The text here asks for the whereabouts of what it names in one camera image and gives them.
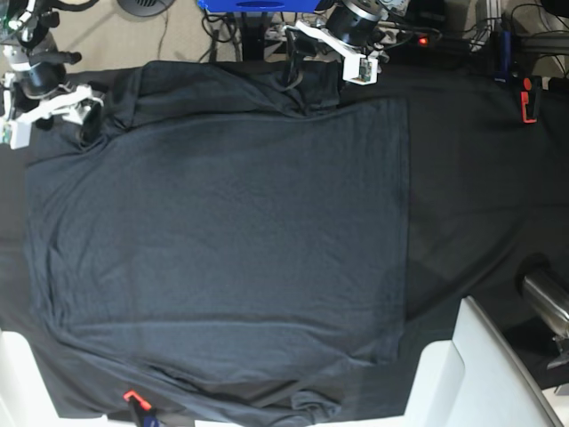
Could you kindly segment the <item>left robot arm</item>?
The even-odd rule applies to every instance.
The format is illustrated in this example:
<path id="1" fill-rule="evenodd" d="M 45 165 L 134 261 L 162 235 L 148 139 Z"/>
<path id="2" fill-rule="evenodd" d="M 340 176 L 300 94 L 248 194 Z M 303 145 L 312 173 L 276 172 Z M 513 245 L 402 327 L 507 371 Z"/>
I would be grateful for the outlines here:
<path id="1" fill-rule="evenodd" d="M 377 29 L 386 19 L 376 1 L 341 1 L 325 19 L 298 19 L 285 25 L 287 60 L 282 83 L 298 85 L 308 61 L 337 62 L 341 79 L 356 85 L 373 85 L 388 60 L 386 49 L 397 40 L 398 30 Z"/>

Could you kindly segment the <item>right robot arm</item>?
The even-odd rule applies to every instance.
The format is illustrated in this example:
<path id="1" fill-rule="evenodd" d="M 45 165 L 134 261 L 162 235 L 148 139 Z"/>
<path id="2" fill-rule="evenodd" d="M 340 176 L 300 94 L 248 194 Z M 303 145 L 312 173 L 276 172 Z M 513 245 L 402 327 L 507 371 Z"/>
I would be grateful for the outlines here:
<path id="1" fill-rule="evenodd" d="M 9 69 L 1 76 L 1 142 L 26 148 L 32 128 L 49 129 L 55 117 L 79 127 L 87 144 L 99 132 L 104 92 L 75 84 L 66 66 L 82 60 L 79 52 L 61 51 L 51 33 L 60 12 L 83 12 L 94 1 L 3 1 L 1 54 Z"/>

